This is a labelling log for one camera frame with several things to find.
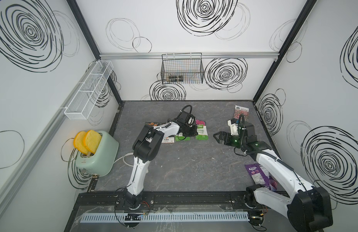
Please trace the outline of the impatiens seed packet green white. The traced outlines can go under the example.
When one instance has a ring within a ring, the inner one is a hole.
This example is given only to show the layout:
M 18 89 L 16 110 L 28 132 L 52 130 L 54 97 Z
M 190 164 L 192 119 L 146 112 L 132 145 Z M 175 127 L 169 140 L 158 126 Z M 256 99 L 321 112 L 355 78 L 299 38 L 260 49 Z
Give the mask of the impatiens seed packet green white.
M 190 137 L 184 136 L 183 133 L 179 133 L 179 134 L 175 135 L 175 141 L 176 142 L 190 141 Z

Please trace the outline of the marigold seed packet orange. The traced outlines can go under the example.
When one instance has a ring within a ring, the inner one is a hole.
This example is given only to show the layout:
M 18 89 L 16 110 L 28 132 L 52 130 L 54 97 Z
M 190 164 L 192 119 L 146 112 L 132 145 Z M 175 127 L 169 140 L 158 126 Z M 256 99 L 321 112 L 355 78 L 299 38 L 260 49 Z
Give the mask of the marigold seed packet orange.
M 172 144 L 175 143 L 175 137 L 167 137 L 162 140 L 163 144 Z

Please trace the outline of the red flower seed packet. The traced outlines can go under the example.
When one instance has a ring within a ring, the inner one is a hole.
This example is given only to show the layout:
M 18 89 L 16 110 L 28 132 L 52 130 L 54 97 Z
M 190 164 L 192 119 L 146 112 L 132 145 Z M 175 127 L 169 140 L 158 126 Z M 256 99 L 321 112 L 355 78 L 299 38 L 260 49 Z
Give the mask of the red flower seed packet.
M 249 120 L 249 108 L 247 107 L 243 107 L 243 106 L 239 106 L 239 105 L 235 105 L 235 110 L 234 110 L 234 119 L 239 119 L 239 116 L 243 115 L 245 121 Z

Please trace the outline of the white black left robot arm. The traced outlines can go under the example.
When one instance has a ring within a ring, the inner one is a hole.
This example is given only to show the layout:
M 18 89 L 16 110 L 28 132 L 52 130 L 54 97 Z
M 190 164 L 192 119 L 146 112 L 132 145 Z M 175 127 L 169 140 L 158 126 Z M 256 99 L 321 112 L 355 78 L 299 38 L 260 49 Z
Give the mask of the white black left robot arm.
M 156 158 L 163 139 L 170 136 L 179 135 L 184 138 L 196 137 L 198 135 L 195 116 L 192 114 L 193 107 L 186 105 L 174 119 L 169 119 L 167 123 L 152 126 L 145 125 L 135 140 L 132 149 L 134 165 L 128 185 L 123 190 L 124 198 L 128 206 L 132 209 L 139 207 L 144 189 L 144 179 L 146 177 L 150 162 Z

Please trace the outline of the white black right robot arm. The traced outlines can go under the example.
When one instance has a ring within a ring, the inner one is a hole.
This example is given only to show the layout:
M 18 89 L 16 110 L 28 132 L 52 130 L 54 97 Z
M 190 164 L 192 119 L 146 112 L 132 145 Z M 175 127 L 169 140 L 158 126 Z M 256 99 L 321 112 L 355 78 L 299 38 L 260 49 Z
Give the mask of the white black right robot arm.
M 294 169 L 278 157 L 271 146 L 259 141 L 254 125 L 245 121 L 229 121 L 230 132 L 220 131 L 213 137 L 219 144 L 240 149 L 242 157 L 249 156 L 262 165 L 284 188 L 288 196 L 271 191 L 262 184 L 246 189 L 245 204 L 254 208 L 264 205 L 286 217 L 298 232 L 317 232 L 333 225 L 330 195 L 323 187 L 315 187 L 300 177 Z

